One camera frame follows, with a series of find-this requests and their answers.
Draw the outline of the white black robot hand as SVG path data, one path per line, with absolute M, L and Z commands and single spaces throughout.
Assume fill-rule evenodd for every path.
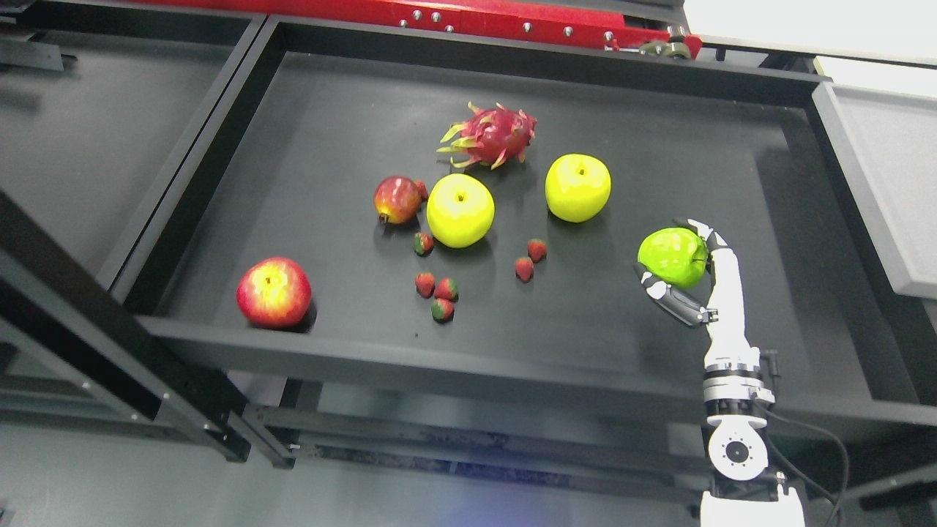
M 716 366 L 735 365 L 743 370 L 759 368 L 760 350 L 750 345 L 745 334 L 745 301 L 739 258 L 724 238 L 706 223 L 677 217 L 673 223 L 692 231 L 705 244 L 707 270 L 712 276 L 712 291 L 705 303 L 692 298 L 643 263 L 635 263 L 635 272 L 643 292 L 658 307 L 685 326 L 705 326 L 710 344 L 703 358 L 708 371 Z

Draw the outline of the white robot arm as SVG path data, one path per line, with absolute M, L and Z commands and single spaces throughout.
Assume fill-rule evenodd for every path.
M 702 526 L 804 526 L 799 494 L 771 463 L 764 439 L 775 397 L 764 384 L 758 349 L 705 356 L 707 460 L 714 474 L 700 505 Z

